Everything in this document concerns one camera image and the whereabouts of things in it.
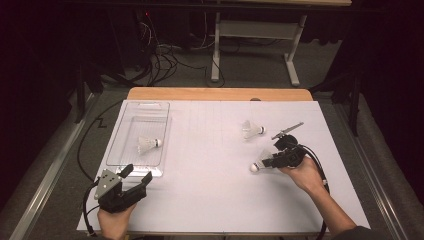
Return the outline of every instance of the desk leg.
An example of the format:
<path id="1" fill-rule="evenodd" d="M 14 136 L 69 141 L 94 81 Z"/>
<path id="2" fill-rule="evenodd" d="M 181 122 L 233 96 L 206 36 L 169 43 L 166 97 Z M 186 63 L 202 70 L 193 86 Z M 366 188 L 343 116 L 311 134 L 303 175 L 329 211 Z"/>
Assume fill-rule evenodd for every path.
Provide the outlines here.
<path id="1" fill-rule="evenodd" d="M 300 18 L 296 32 L 292 40 L 292 47 L 289 54 L 284 54 L 284 60 L 286 62 L 287 71 L 289 72 L 290 81 L 293 86 L 297 87 L 300 85 L 299 78 L 297 77 L 296 69 L 294 68 L 293 58 L 296 53 L 297 46 L 299 45 L 300 37 L 302 36 L 303 28 L 305 27 L 306 15 Z"/>
<path id="2" fill-rule="evenodd" d="M 219 80 L 219 23 L 220 23 L 220 13 L 216 13 L 216 19 L 215 19 L 215 44 L 214 44 L 214 51 L 213 51 L 213 57 L 212 57 L 212 76 L 211 81 L 212 82 L 218 82 Z"/>

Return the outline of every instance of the transparent bin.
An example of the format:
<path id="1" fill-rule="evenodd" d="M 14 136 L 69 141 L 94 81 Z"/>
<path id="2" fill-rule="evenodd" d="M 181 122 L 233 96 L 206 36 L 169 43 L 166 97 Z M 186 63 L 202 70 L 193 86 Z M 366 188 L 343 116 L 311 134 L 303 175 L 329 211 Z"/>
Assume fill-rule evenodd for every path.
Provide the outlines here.
<path id="1" fill-rule="evenodd" d="M 154 177 L 162 176 L 170 125 L 169 106 L 168 102 L 124 101 L 106 164 L 120 172 L 132 163 L 134 170 L 129 177 L 142 177 L 149 171 Z"/>

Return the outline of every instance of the white shuttlecock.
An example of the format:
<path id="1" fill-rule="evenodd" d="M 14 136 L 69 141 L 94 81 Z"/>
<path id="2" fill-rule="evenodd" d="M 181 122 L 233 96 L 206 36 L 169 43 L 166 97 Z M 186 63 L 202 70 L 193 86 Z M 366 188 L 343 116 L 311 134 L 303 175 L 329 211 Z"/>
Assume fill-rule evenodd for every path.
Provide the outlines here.
<path id="1" fill-rule="evenodd" d="M 244 139 L 249 139 L 253 136 L 264 134 L 266 129 L 263 126 L 257 126 L 251 121 L 245 121 L 242 126 Z"/>
<path id="2" fill-rule="evenodd" d="M 138 153 L 143 154 L 150 149 L 158 148 L 162 146 L 162 140 L 160 139 L 152 139 L 152 138 L 145 138 L 145 137 L 139 137 L 138 138 Z"/>
<path id="3" fill-rule="evenodd" d="M 250 171 L 251 172 L 258 172 L 259 170 L 266 168 L 264 166 L 262 160 L 269 159 L 271 157 L 272 157 L 272 153 L 270 153 L 268 150 L 264 149 L 262 151 L 261 155 L 259 156 L 259 161 L 250 165 Z"/>

